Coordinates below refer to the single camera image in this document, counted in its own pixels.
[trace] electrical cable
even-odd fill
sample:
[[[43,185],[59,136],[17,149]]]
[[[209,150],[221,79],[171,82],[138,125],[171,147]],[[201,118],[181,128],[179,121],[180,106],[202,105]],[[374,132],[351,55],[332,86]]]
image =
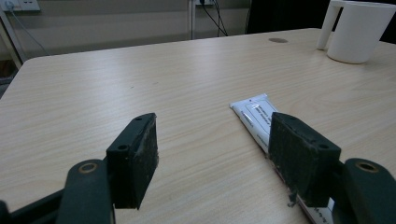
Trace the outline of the electrical cable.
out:
[[[224,30],[225,34],[228,35],[227,31],[225,30],[224,22],[222,21],[222,18],[221,18],[221,16],[220,16],[220,6],[219,6],[219,2],[218,2],[218,0],[213,0],[213,1],[214,1],[214,3],[215,3],[216,10],[218,11],[219,20],[221,21],[221,25],[222,25],[222,27],[223,27],[223,30]]]
[[[26,32],[26,34],[28,34],[36,43],[37,45],[42,48],[44,50],[44,52],[46,52],[46,54],[48,56],[51,56],[46,49],[40,44],[40,42],[38,42],[31,34],[30,32],[26,29],[26,27],[23,25],[23,23],[18,19],[18,17],[15,15],[14,13],[14,4],[12,4],[12,2],[6,1],[6,6],[8,8],[8,10],[11,12],[12,16],[15,18],[15,20],[18,22],[18,24],[21,26],[21,28]]]
[[[207,16],[209,16],[209,18],[215,23],[215,25],[219,28],[219,30],[225,35],[228,36],[216,23],[216,21],[212,18],[212,16],[209,14],[209,12],[206,10],[205,4],[201,3],[201,6],[203,7],[204,11],[206,12]]]
[[[194,11],[194,9],[195,9],[195,4],[192,2],[193,0],[191,0],[191,39],[193,39],[194,38],[194,31],[193,31],[193,29],[192,29],[192,27],[193,27],[193,11]]]
[[[216,6],[216,10],[218,11],[218,24],[220,24],[220,13],[219,13],[219,5],[216,4],[215,1],[215,6]]]
[[[250,0],[250,6],[248,7],[248,12],[247,12],[247,21],[245,23],[245,35],[248,34],[248,20],[250,19],[250,11],[251,11],[251,0]]]

